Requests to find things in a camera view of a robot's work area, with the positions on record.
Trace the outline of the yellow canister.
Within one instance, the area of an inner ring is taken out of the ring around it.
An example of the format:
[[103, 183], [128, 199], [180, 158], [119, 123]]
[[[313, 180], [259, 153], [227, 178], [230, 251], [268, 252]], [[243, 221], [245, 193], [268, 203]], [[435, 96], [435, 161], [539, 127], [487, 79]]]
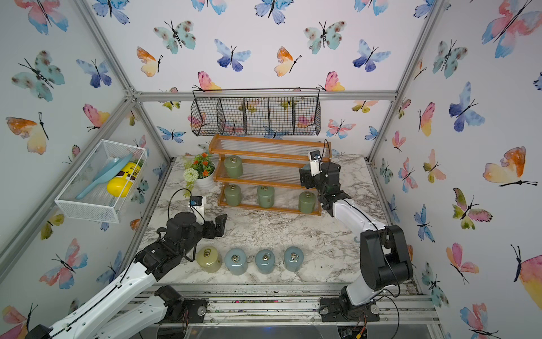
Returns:
[[215, 273], [222, 266], [222, 255], [215, 247], [207, 246], [196, 254], [196, 261], [205, 272]]

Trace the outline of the blue canister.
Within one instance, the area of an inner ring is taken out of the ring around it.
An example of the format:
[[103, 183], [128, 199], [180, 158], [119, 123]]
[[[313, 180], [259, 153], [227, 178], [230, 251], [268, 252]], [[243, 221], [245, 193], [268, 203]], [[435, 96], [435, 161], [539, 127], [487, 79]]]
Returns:
[[243, 249], [230, 249], [224, 256], [224, 264], [233, 275], [243, 275], [248, 269], [247, 255]]
[[284, 252], [284, 265], [288, 271], [298, 272], [304, 261], [303, 251], [299, 247], [289, 247]]
[[275, 254], [270, 249], [262, 249], [255, 256], [255, 265], [264, 275], [271, 274], [275, 269]]

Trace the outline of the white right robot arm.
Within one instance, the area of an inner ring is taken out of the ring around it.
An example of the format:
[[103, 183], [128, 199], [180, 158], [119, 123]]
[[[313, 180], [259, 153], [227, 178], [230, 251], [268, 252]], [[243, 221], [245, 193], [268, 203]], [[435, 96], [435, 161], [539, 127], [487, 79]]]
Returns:
[[353, 308], [370, 304], [383, 290], [411, 280], [414, 270], [403, 229], [381, 223], [362, 210], [342, 190], [340, 170], [334, 162], [312, 162], [299, 170], [299, 176], [304, 188], [317, 190], [323, 210], [358, 237], [361, 275], [342, 294]]

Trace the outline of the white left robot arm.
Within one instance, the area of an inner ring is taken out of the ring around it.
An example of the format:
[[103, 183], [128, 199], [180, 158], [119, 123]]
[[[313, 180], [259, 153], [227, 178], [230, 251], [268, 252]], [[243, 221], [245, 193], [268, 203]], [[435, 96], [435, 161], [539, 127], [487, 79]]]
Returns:
[[27, 338], [130, 338], [163, 320], [187, 324], [190, 317], [195, 316], [197, 321], [202, 321], [198, 309], [206, 303], [186, 302], [169, 285], [159, 288], [135, 309], [124, 314], [120, 311], [189, 254], [195, 254], [200, 240], [222, 237], [226, 222], [225, 214], [203, 223], [198, 223], [192, 212], [176, 214], [165, 227], [158, 229], [158, 239], [140, 250], [106, 288], [52, 326], [35, 326]]

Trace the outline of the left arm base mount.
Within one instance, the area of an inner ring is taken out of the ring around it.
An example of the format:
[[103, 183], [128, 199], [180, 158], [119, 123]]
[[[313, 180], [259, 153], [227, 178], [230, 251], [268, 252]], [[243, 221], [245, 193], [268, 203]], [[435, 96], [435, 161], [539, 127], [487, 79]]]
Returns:
[[204, 322], [208, 305], [206, 299], [183, 297], [169, 285], [158, 288], [154, 295], [159, 297], [166, 307], [165, 317], [159, 323], [188, 326]]

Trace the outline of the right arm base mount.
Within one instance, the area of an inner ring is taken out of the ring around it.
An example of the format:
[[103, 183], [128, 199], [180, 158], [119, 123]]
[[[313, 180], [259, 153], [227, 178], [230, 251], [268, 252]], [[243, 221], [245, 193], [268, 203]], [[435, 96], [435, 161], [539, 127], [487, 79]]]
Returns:
[[354, 306], [345, 293], [338, 297], [321, 298], [318, 314], [322, 322], [377, 322], [380, 311], [374, 301], [365, 305]]

